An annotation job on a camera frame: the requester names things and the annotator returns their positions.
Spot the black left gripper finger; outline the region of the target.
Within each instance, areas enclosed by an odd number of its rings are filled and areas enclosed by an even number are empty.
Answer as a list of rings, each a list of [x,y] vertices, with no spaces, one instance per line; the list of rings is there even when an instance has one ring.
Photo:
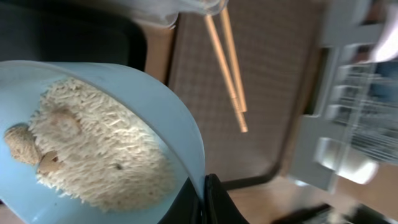
[[[159,224],[248,224],[215,174],[205,177],[204,202],[187,179]]]

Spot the short wooden chopstick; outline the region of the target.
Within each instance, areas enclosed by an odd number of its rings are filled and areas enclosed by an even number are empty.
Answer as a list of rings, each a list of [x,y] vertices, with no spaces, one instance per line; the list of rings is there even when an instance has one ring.
[[[225,38],[226,46],[228,49],[229,63],[231,65],[232,73],[233,73],[233,77],[234,77],[234,84],[236,87],[236,91],[238,93],[238,100],[239,100],[239,104],[241,107],[241,111],[244,113],[247,111],[247,106],[246,106],[246,100],[245,100],[245,95],[244,95],[243,82],[241,79],[241,72],[239,69],[238,56],[236,53],[236,47],[235,47],[235,43],[234,43],[233,31],[231,28],[231,20],[229,17],[229,12],[228,12],[227,7],[225,7],[220,12],[220,17],[221,17],[221,23],[222,23],[222,27],[223,27],[224,38]]]

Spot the light blue rice bowl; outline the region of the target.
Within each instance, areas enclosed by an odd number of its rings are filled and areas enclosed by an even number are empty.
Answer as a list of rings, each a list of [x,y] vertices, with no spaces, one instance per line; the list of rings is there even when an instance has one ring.
[[[46,87],[65,77],[99,88],[152,128],[172,153],[176,192],[154,208],[103,213],[38,184],[35,168],[14,160],[2,143],[1,200],[26,223],[200,223],[205,152],[199,128],[178,96],[144,72],[110,63],[2,62],[1,130],[27,122]]]

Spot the long wooden chopstick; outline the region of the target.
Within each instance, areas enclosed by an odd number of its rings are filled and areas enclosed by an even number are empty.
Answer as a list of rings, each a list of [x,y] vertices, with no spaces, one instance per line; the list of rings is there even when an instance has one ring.
[[[237,119],[237,122],[239,124],[240,131],[242,133],[248,132],[248,127],[243,115],[243,112],[241,110],[240,104],[239,104],[239,98],[236,93],[233,79],[231,77],[231,73],[228,67],[228,63],[221,45],[220,38],[218,36],[218,33],[216,31],[215,23],[211,15],[206,15],[204,17],[205,24],[207,31],[209,33],[210,39],[211,39],[211,44],[213,46],[213,49],[215,51],[216,58],[218,60],[222,75],[223,75],[223,80],[226,85],[226,89],[228,91],[229,98],[231,100],[231,104],[234,109],[235,117]]]

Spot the pile of cooked rice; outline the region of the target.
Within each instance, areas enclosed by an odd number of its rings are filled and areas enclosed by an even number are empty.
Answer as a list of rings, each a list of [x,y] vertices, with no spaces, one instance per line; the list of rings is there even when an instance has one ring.
[[[174,191],[155,133],[112,97],[74,78],[50,85],[28,124],[7,129],[12,157],[37,181],[107,212],[143,209]]]

